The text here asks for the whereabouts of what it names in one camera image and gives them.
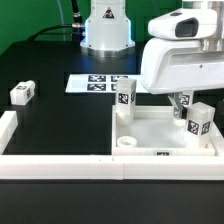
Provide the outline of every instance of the white block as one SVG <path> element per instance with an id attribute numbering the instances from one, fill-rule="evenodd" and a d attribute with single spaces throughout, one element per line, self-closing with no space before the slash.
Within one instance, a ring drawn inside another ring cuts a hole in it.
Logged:
<path id="1" fill-rule="evenodd" d="M 136 99 L 136 80 L 121 78 L 116 86 L 117 123 L 130 125 L 133 122 Z"/>
<path id="2" fill-rule="evenodd" d="M 6 111 L 0 119 L 0 154 L 2 154 L 18 125 L 16 111 Z"/>
<path id="3" fill-rule="evenodd" d="M 215 108 L 204 103 L 188 107 L 184 139 L 187 148 L 204 148 L 210 142 Z"/>
<path id="4" fill-rule="evenodd" d="M 12 105 L 26 105 L 34 96 L 35 83 L 33 81 L 20 82 L 11 92 Z"/>

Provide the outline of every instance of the cable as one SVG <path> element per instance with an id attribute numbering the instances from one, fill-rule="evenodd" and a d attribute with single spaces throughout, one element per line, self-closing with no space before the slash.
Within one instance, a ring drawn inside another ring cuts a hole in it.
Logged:
<path id="1" fill-rule="evenodd" d="M 45 28 L 43 30 L 40 30 L 36 34 L 32 35 L 31 37 L 29 37 L 27 40 L 34 41 L 38 36 L 48 32 L 48 31 L 57 30 L 57 29 L 65 29 L 65 28 L 72 28 L 72 24 L 64 24 L 64 25 L 58 25 L 58 26 L 52 26 L 52 27 Z"/>
<path id="2" fill-rule="evenodd" d="M 59 9 L 59 12 L 60 12 L 60 17 L 61 17 L 61 24 L 64 25 L 65 20 L 64 20 L 63 10 L 62 10 L 62 7 L 61 7 L 61 1 L 57 0 L 57 3 L 58 3 L 58 9 Z"/>
<path id="3" fill-rule="evenodd" d="M 74 13 L 73 15 L 74 23 L 82 23 L 82 15 L 79 12 L 77 0 L 71 0 L 71 3 L 72 3 L 72 10 Z"/>

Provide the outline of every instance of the white cube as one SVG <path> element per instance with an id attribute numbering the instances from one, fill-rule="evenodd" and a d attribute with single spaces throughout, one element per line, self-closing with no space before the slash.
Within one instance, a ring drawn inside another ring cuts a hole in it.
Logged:
<path id="1" fill-rule="evenodd" d="M 116 113 L 120 125 L 130 125 L 133 122 L 136 101 L 135 79 L 121 78 L 116 86 Z"/>
<path id="2" fill-rule="evenodd" d="M 20 82 L 10 91 L 12 105 L 26 105 L 34 96 L 34 89 L 35 83 L 33 81 Z"/>

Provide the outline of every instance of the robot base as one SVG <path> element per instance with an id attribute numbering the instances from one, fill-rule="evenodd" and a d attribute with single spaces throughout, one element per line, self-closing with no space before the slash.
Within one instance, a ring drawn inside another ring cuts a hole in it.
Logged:
<path id="1" fill-rule="evenodd" d="M 131 55 L 135 53 L 135 46 L 128 47 L 119 51 L 103 51 L 103 50 L 94 50 L 92 48 L 81 46 L 81 52 L 85 54 L 90 54 L 98 57 L 123 57 L 126 55 Z"/>

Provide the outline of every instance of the black cable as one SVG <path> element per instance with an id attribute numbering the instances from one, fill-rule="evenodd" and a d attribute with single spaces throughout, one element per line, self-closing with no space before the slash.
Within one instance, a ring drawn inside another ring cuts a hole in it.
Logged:
<path id="1" fill-rule="evenodd" d="M 30 36 L 27 40 L 28 41 L 34 41 L 38 36 L 46 33 L 47 31 L 57 30 L 57 29 L 64 29 L 64 28 L 72 28 L 72 24 L 58 25 L 58 26 L 52 26 L 52 27 L 45 28 L 43 30 L 40 30 L 36 34 Z"/>
<path id="2" fill-rule="evenodd" d="M 71 0 L 71 3 L 72 3 L 72 10 L 74 13 L 73 15 L 74 23 L 82 23 L 82 15 L 79 12 L 77 0 Z"/>
<path id="3" fill-rule="evenodd" d="M 74 13 L 79 13 L 79 7 L 78 7 L 78 3 L 76 0 L 71 0 L 72 2 L 72 9 Z"/>

